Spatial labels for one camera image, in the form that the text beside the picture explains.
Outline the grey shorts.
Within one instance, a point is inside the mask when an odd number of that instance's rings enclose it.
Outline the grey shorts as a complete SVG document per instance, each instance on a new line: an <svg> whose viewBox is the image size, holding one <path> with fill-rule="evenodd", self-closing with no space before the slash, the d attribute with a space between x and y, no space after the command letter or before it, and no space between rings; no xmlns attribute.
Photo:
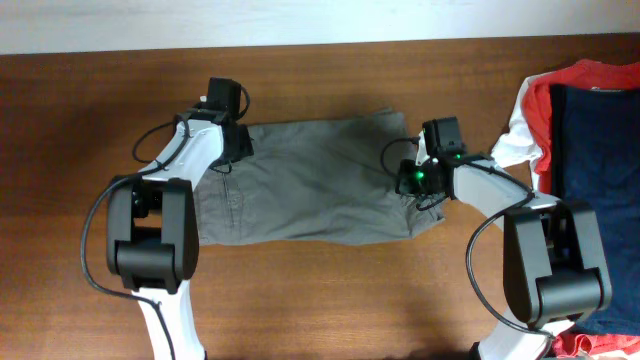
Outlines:
<svg viewBox="0 0 640 360"><path fill-rule="evenodd" d="M388 171L415 157L403 113L253 125L253 155L194 192L203 245L275 240L367 245L414 238L442 223L395 191Z"/></svg>

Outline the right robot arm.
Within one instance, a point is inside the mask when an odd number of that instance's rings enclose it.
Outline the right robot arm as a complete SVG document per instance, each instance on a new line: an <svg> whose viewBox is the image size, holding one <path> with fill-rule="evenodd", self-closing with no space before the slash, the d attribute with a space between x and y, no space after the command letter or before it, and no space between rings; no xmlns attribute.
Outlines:
<svg viewBox="0 0 640 360"><path fill-rule="evenodd" d="M417 154L400 163L396 191L429 210L446 199L485 215L465 252L470 284L498 323L472 345L472 359L543 359L557 335L606 309L613 290L595 211L565 202L509 175L490 156L470 154L456 118L423 124L411 138ZM473 250L491 225L503 232L505 312L483 295L473 270Z"/></svg>

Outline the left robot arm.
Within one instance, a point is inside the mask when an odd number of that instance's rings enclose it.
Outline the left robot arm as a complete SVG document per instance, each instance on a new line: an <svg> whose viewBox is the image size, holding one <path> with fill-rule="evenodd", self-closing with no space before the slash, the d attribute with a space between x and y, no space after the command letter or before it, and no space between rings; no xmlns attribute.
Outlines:
<svg viewBox="0 0 640 360"><path fill-rule="evenodd" d="M117 176L106 194L106 262L138 303L156 359L204 359L190 296L199 256L194 192L209 170L228 174L252 155L240 119L247 90L211 78L194 106L177 114L166 146L133 175Z"/></svg>

